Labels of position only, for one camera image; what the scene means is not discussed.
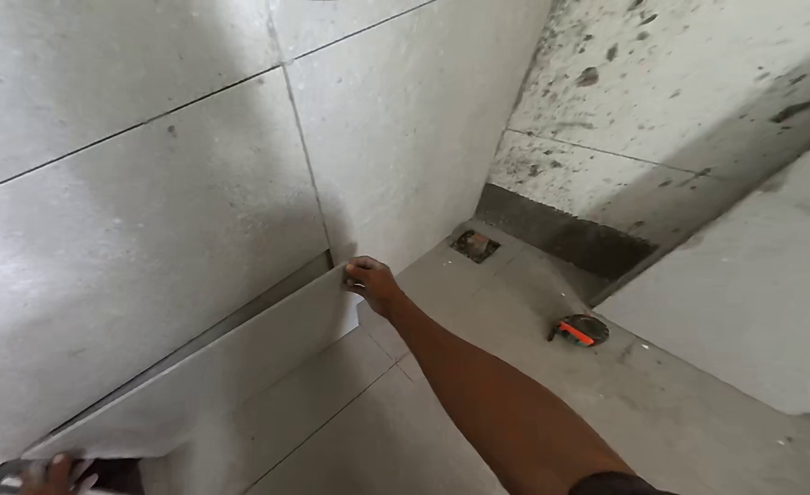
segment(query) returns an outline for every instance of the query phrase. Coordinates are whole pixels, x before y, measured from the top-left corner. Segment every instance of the gray wall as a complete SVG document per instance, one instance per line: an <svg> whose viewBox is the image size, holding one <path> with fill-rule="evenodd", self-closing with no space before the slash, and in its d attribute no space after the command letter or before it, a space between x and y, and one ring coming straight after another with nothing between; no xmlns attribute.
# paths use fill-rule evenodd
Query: gray wall
<svg viewBox="0 0 810 495"><path fill-rule="evenodd" d="M324 250L468 219L548 8L0 2L0 462Z"/></svg>
<svg viewBox="0 0 810 495"><path fill-rule="evenodd" d="M810 152L596 308L783 412L810 412Z"/></svg>
<svg viewBox="0 0 810 495"><path fill-rule="evenodd" d="M672 248L810 148L772 121L808 102L810 1L562 0L489 182Z"/></svg>

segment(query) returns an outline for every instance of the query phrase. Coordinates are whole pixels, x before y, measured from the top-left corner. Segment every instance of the forearm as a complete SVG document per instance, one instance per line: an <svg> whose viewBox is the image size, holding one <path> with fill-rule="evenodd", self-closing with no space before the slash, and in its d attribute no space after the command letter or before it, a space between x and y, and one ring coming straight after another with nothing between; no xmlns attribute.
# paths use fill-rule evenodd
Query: forearm
<svg viewBox="0 0 810 495"><path fill-rule="evenodd" d="M444 410L509 492L563 494L598 471L631 472L564 401L407 297L396 298L388 316Z"/></svg>

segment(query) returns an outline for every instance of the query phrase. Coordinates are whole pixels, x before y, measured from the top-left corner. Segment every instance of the tiled floor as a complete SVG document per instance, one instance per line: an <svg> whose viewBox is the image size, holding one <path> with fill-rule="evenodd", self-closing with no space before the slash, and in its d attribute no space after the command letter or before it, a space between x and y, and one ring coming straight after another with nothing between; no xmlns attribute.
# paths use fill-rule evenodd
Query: tiled floor
<svg viewBox="0 0 810 495"><path fill-rule="evenodd" d="M612 330L597 350L546 342L599 281L483 225L476 265L440 245L399 284L454 333L566 400L643 477L683 495L810 493L810 417L788 417ZM144 462L149 495L504 493L394 330L360 327L267 392Z"/></svg>

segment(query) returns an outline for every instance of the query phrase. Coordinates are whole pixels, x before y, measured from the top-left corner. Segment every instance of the skin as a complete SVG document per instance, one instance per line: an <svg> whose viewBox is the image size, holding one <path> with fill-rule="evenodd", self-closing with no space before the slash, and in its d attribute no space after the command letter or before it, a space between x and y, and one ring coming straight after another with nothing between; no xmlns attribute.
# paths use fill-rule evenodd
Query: skin
<svg viewBox="0 0 810 495"><path fill-rule="evenodd" d="M91 475L76 483L83 472L90 467L90 461L75 465L71 456L57 454L50 461L47 469L26 469L20 476L23 478L22 495L80 495L89 490L97 481Z"/></svg>
<svg viewBox="0 0 810 495"><path fill-rule="evenodd" d="M550 390L423 313L387 265L360 256L346 272L347 289L399 331L444 411L509 493L564 495L594 473L634 473Z"/></svg>

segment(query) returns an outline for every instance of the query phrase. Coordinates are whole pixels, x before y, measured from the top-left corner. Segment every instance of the hand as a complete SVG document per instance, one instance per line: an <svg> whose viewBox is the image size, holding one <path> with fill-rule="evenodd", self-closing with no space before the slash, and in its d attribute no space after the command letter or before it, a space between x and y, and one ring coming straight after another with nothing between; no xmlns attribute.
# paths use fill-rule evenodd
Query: hand
<svg viewBox="0 0 810 495"><path fill-rule="evenodd" d="M86 493L93 487L99 479L96 475L91 475L75 484L83 472L90 467L91 461L82 461L72 469L72 460L65 454L57 454L50 461L47 468L47 476L44 476L43 465L38 469L26 468L22 473L23 488L22 495L79 495Z"/></svg>
<svg viewBox="0 0 810 495"><path fill-rule="evenodd" d="M387 320L393 305L408 298L396 284L390 267L370 256L353 258L344 270L347 290L364 297L371 309Z"/></svg>

